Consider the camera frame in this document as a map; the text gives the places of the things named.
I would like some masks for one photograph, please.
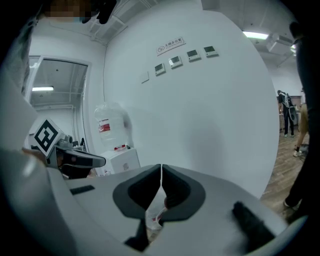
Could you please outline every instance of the white shoe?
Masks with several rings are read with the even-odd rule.
[[[294,151],[293,152],[293,156],[295,157],[295,158],[297,158],[297,157],[300,157],[302,155],[302,151]]]

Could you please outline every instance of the white box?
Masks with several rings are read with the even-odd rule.
[[[105,158],[105,166],[95,168],[98,176],[118,174],[140,168],[137,150],[135,148],[121,151],[106,151],[101,154]]]

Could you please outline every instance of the water bottle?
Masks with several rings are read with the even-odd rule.
[[[98,122],[98,131],[101,142],[106,150],[113,151],[125,145],[128,139],[124,124],[123,112],[118,104],[99,105],[94,111],[94,117]]]

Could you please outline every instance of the door frame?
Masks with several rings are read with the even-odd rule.
[[[29,56],[30,57],[39,57],[38,63],[36,65],[36,67],[34,68],[34,71],[33,71],[32,75],[31,75],[30,79],[28,80],[26,87],[25,87],[24,98],[29,103],[30,103],[30,99],[31,99],[33,84],[34,84],[35,78],[37,76],[39,67],[40,67],[43,60],[70,62],[70,63],[75,63],[75,64],[87,66],[84,84],[83,84],[82,112],[81,112],[81,114],[82,114],[85,147],[89,153],[95,154],[95,148],[94,148],[94,145],[92,142],[93,139],[92,139],[91,128],[90,128],[89,100],[88,100],[88,95],[89,95],[88,81],[90,80],[92,63],[89,61],[86,61],[86,60],[81,60],[81,59],[76,59],[76,58],[68,58],[68,57],[60,57],[60,56],[52,56],[52,55],[32,54]],[[24,147],[28,149],[28,148],[30,148],[30,145],[29,145],[29,140],[27,138],[24,142]]]

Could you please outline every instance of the red label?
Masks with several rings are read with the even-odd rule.
[[[110,131],[110,124],[103,124],[99,127],[99,133]]]

